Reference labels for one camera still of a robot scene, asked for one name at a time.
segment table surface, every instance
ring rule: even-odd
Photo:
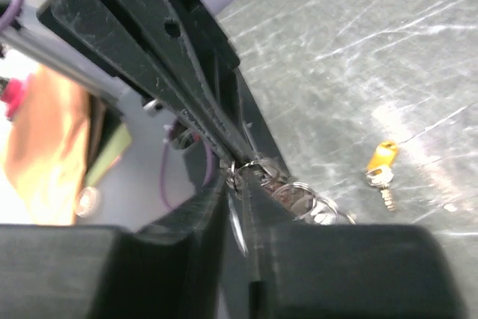
[[[219,20],[293,174],[443,245],[478,318],[478,0],[237,0]],[[364,168],[400,145],[387,211]]]

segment screw hole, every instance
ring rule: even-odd
[[[395,145],[395,143],[393,143],[393,142],[387,142],[387,143],[384,145],[384,147],[385,147],[386,149],[394,149],[394,148],[396,147],[396,145]]]
[[[164,31],[173,39],[176,39],[181,36],[181,29],[179,24],[173,20],[167,20],[164,23]]]
[[[159,112],[163,109],[163,105],[158,101],[148,96],[147,98],[141,99],[141,105],[143,109],[150,115],[154,115],[156,112]]]

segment key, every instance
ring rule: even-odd
[[[367,176],[368,184],[379,189],[388,210],[392,212],[395,211],[396,208],[394,200],[389,190],[390,182],[394,178],[391,168],[385,165],[379,166],[377,168],[373,168],[365,175]]]
[[[398,154],[398,145],[392,141],[379,144],[367,165],[368,184],[380,190],[382,198],[389,211],[395,211],[395,204],[389,190],[390,183],[394,178],[391,165]]]

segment wire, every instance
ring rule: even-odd
[[[168,200],[167,193],[166,193],[166,165],[167,165],[167,159],[169,157],[169,153],[171,150],[171,144],[169,142],[170,135],[173,132],[173,129],[178,124],[178,122],[179,121],[176,119],[171,124],[170,129],[167,132],[167,142],[164,144],[163,158],[161,159],[161,165],[159,167],[159,195],[161,197],[163,204],[170,211],[172,211],[174,207],[171,205],[170,201]],[[202,186],[204,187],[210,182],[214,174],[214,156],[213,156],[211,147],[204,141],[202,142],[202,144],[204,145],[204,150],[206,154],[205,175],[204,175],[204,180],[202,181]]]
[[[188,141],[194,142],[194,139],[192,138],[193,131],[189,128],[178,137],[181,137],[181,140],[179,141],[179,149],[185,149]]]
[[[0,16],[0,33],[15,22],[16,17],[22,11],[24,0],[11,0],[7,9]]]

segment purple cable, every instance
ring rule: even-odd
[[[175,120],[172,124],[170,129],[167,132],[167,139],[169,141],[170,135],[174,127],[176,126],[176,123],[178,120]],[[209,181],[211,180],[213,174],[214,174],[214,158],[213,158],[213,153],[211,147],[206,143],[202,142],[204,145],[204,150],[206,154],[206,170],[205,170],[205,175],[204,175],[204,180],[202,181],[202,186],[206,186]],[[161,196],[161,199],[163,201],[163,204],[166,206],[166,208],[170,211],[172,211],[174,208],[171,206],[170,201],[167,199],[166,195],[166,164],[167,164],[167,157],[170,153],[170,143],[166,143],[164,145],[163,149],[163,158],[161,160],[161,165],[159,168],[159,194]]]
[[[0,16],[0,33],[12,25],[20,11],[22,11],[22,6],[23,0],[12,0],[10,2],[5,12]]]

